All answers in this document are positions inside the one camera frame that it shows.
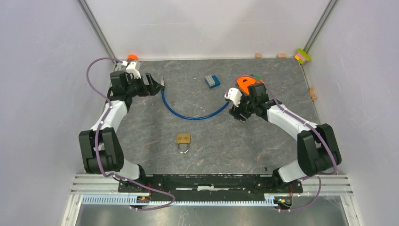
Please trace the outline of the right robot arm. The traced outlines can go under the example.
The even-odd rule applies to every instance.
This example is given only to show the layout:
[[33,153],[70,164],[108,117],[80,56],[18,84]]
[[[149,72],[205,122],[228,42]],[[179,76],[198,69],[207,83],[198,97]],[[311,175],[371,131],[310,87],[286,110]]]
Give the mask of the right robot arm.
[[328,124],[316,124],[288,110],[276,98],[269,98],[263,83],[248,87],[248,93],[230,88],[224,98],[232,102],[230,115],[245,122],[256,115],[288,133],[297,142],[297,158],[274,171],[272,187],[286,191],[291,182],[317,175],[333,175],[342,162],[334,131]]

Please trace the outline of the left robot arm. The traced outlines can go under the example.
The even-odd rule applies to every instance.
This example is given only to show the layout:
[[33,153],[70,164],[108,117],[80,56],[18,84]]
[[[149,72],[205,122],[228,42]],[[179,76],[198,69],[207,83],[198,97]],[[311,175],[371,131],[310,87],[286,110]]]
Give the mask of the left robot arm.
[[148,179],[143,168],[125,159],[117,137],[117,129],[132,105],[133,97],[154,96],[164,90],[164,80],[157,82],[146,73],[142,78],[119,70],[110,74],[111,87],[99,120],[91,129],[79,134],[83,166],[88,174],[102,174],[118,180],[130,180],[137,192],[144,191]]

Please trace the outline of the blue cable lock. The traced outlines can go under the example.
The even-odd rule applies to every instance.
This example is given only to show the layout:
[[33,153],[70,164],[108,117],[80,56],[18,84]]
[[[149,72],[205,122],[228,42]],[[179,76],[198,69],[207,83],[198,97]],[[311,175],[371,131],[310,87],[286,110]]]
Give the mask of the blue cable lock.
[[170,105],[167,103],[166,97],[165,97],[165,89],[161,90],[161,96],[162,96],[162,101],[165,105],[165,107],[175,116],[181,118],[181,119],[185,119],[185,120],[191,120],[191,121],[200,121],[200,120],[205,120],[205,119],[209,119],[211,117],[216,116],[217,114],[219,114],[222,110],[224,110],[228,105],[229,102],[226,102],[221,108],[219,108],[218,110],[216,110],[215,112],[205,115],[205,116],[198,116],[198,117],[189,117],[189,116],[184,116],[181,115],[179,113],[177,113],[175,110],[173,110]]

